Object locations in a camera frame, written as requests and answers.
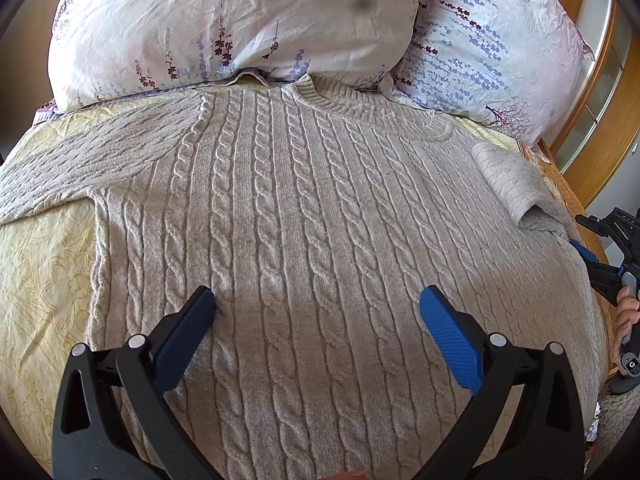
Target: yellow bedspread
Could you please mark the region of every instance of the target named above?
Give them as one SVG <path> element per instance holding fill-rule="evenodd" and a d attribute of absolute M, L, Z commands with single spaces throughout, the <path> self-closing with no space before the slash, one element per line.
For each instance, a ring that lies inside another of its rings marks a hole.
<path fill-rule="evenodd" d="M 245 80 L 240 84 L 258 83 Z M 20 140 L 0 171 L 145 101 L 142 98 L 104 104 L 35 126 Z M 468 120 L 460 123 L 478 137 L 509 150 L 523 151 L 509 137 Z M 555 178 L 563 181 L 559 173 Z M 568 188 L 564 193 L 572 194 Z M 601 253 L 602 247 L 598 250 L 594 244 L 599 245 L 597 238 L 595 242 L 590 240 L 590 246 Z M 90 200 L 79 200 L 0 227 L 0 406 L 18 436 L 47 470 L 51 466 L 51 428 L 58 385 L 69 349 L 83 339 L 94 256 L 94 206 Z"/>

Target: silver screw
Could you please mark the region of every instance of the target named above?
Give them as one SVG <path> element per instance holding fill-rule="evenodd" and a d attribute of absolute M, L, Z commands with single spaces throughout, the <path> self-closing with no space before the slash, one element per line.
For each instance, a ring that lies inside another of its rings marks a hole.
<path fill-rule="evenodd" d="M 564 347 L 560 343 L 556 343 L 553 341 L 549 345 L 549 350 L 551 350 L 556 355 L 562 355 L 564 353 Z"/>
<path fill-rule="evenodd" d="M 505 336 L 503 336 L 499 332 L 491 334 L 489 336 L 489 341 L 491 342 L 492 345 L 499 346 L 499 347 L 505 346 L 507 344 L 507 338 L 505 338 Z"/>
<path fill-rule="evenodd" d="M 71 355 L 78 357 L 79 355 L 84 354 L 85 350 L 86 350 L 86 345 L 84 343 L 78 343 L 77 345 L 74 345 L 74 347 L 71 349 Z"/>
<path fill-rule="evenodd" d="M 146 337 L 142 334 L 132 335 L 129 338 L 129 348 L 140 348 L 146 342 Z"/>

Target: beige cable-knit sweater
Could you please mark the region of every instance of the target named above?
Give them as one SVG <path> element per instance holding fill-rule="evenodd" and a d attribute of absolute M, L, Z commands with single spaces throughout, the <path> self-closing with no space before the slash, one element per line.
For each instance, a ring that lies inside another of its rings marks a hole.
<path fill-rule="evenodd" d="M 167 399 L 226 478 L 408 478 L 468 399 L 420 320 L 425 286 L 516 344 L 562 342 L 587 422 L 606 373 L 566 228 L 476 142 L 322 78 L 175 92 L 3 171 L 0 223 L 95 201 L 94 349 L 212 288 L 213 334 Z"/>

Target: blue textured pad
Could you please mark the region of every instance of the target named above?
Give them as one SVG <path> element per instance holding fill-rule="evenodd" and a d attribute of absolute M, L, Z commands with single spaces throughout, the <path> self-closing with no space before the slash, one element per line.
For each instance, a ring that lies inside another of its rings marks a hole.
<path fill-rule="evenodd" d="M 198 295 L 154 357 L 156 392 L 173 390 L 213 323 L 216 298 L 208 288 Z"/>
<path fill-rule="evenodd" d="M 590 250 L 588 250 L 580 242 L 576 240 L 571 240 L 569 243 L 578 250 L 578 252 L 580 253 L 580 256 L 582 256 L 583 259 L 587 260 L 588 262 L 591 262 L 592 264 L 598 263 L 598 257 L 595 254 L 593 254 Z"/>
<path fill-rule="evenodd" d="M 456 311 L 434 285 L 420 295 L 420 315 L 456 381 L 474 395 L 482 386 L 482 356 L 456 321 Z"/>

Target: pillow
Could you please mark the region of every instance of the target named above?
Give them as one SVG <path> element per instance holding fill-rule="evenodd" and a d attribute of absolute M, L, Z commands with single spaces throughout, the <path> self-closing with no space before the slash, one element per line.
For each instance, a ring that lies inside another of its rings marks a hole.
<path fill-rule="evenodd" d="M 411 40 L 418 0 L 60 0 L 49 77 L 62 112 L 257 68 L 375 88 Z"/>
<path fill-rule="evenodd" d="M 531 147 L 564 124 L 589 55 L 557 0 L 420 0 L 411 45 L 380 90 Z"/>

